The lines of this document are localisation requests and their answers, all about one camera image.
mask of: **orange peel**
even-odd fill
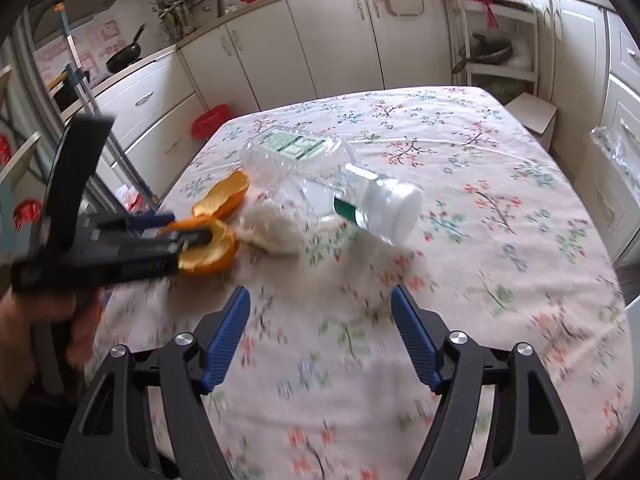
[[[244,171],[232,171],[193,205],[191,213],[197,218],[224,218],[240,205],[248,189],[249,176]]]
[[[236,233],[214,217],[187,218],[171,222],[162,231],[185,231],[206,227],[211,231],[211,242],[193,246],[180,253],[178,268],[187,274],[209,274],[228,269],[234,262],[240,242]]]

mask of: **red bucket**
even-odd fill
[[[198,117],[191,125],[191,137],[209,139],[224,123],[231,118],[228,105],[218,105]]]

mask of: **clear plastic bottle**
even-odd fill
[[[391,245],[401,244],[420,216],[418,186],[361,168],[338,137],[273,126],[247,142],[240,159],[253,183],[287,190],[310,217],[338,213]]]

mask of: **metal screw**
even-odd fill
[[[460,332],[459,330],[456,330],[455,332],[451,332],[449,334],[449,341],[456,345],[463,345],[467,342],[467,340],[468,337],[466,336],[466,334],[464,332]]]
[[[516,346],[516,350],[518,351],[519,354],[522,354],[522,355],[533,354],[533,348],[528,343],[518,343],[518,346]]]
[[[127,347],[124,345],[116,345],[111,350],[109,350],[109,355],[111,357],[122,357],[127,353]]]
[[[187,346],[193,343],[193,334],[189,332],[182,332],[175,337],[175,343],[178,346]]]

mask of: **white tablecloth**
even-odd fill
[[[272,124],[352,142],[373,171],[424,187],[422,217],[393,248],[343,223],[311,232],[300,257],[242,248],[232,270],[117,288],[96,343],[161,346],[223,306],[236,285],[252,313],[205,406],[238,478],[403,480],[438,398],[418,382],[390,319],[404,282],[450,329],[486,346],[526,340],[548,369],[589,465],[619,436],[632,396],[630,333],[606,250],[553,160],[477,88],[368,92],[232,120],[164,202],[178,218]],[[462,478],[477,473],[491,411],[483,395]],[[157,392],[153,423],[170,453]]]

